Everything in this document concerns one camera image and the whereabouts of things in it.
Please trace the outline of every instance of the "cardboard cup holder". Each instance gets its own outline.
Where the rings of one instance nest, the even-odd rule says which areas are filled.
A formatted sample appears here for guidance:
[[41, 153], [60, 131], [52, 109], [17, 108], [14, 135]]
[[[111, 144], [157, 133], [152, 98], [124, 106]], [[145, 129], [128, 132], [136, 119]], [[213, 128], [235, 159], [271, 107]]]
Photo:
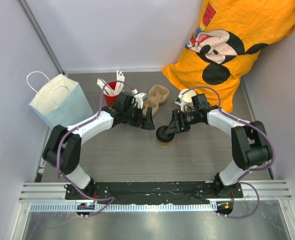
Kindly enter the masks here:
[[169, 90], [162, 85], [154, 85], [148, 91], [148, 97], [143, 102], [143, 113], [145, 116], [147, 114], [148, 108], [152, 108], [152, 117], [158, 112], [159, 105], [164, 103], [169, 98]]

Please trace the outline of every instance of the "red plastic cup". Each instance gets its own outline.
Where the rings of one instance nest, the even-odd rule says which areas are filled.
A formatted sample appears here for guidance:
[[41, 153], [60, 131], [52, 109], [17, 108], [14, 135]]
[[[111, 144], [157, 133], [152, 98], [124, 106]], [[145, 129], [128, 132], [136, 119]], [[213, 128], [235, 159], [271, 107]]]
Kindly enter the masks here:
[[[114, 82], [111, 82], [108, 84], [112, 89], [115, 89], [116, 88], [116, 85], [117, 85], [117, 82], [114, 81]], [[106, 104], [112, 108], [114, 106], [114, 103], [116, 102], [117, 98], [119, 95], [115, 95], [115, 96], [109, 96], [109, 95], [104, 95], [104, 98], [105, 98], [105, 101], [106, 101]]]

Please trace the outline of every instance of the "white paper bag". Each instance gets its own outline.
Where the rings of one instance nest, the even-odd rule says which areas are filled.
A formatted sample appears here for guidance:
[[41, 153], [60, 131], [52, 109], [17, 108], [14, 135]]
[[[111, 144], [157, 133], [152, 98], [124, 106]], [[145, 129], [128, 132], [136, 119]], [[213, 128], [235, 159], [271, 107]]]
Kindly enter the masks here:
[[[39, 91], [29, 83], [29, 76], [34, 73], [43, 74], [48, 80]], [[43, 72], [33, 71], [26, 82], [36, 92], [29, 105], [51, 129], [74, 125], [94, 115], [80, 84], [62, 74], [50, 80]]]

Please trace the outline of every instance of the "wooden surface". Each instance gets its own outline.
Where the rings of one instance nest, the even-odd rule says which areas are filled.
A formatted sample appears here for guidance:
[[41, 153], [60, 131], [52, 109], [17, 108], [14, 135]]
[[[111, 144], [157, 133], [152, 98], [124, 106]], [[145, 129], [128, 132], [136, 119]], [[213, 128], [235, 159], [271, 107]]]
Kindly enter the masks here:
[[[125, 82], [138, 92], [148, 92], [156, 84], [169, 89], [168, 100], [159, 106], [153, 117], [155, 129], [168, 125], [179, 94], [161, 72], [125, 72]], [[70, 74], [79, 82], [94, 112], [99, 107], [100, 88], [97, 78], [115, 80], [115, 73]], [[233, 114], [251, 120], [242, 86], [237, 90]], [[191, 126], [180, 133], [168, 147], [161, 147], [155, 130], [143, 130], [127, 124], [101, 132], [81, 149], [80, 165], [95, 181], [198, 181], [213, 180], [232, 160], [231, 138], [206, 124]], [[267, 180], [268, 171], [254, 172], [247, 180]], [[55, 169], [46, 165], [43, 182], [58, 182]]]

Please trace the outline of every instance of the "white wall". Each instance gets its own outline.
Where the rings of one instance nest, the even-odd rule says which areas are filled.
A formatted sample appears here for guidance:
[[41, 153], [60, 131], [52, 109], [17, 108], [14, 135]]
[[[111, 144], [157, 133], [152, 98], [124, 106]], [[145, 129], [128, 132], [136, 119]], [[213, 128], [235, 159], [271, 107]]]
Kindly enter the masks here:
[[286, 180], [295, 202], [295, 31], [262, 50], [243, 79], [255, 117], [276, 146], [273, 170]]
[[[58, 74], [15, 0], [0, 0], [0, 240], [8, 239], [24, 182], [33, 180], [47, 127], [30, 109], [31, 71]], [[36, 89], [45, 81], [31, 79]]]
[[66, 72], [160, 69], [196, 29], [202, 0], [27, 0]]

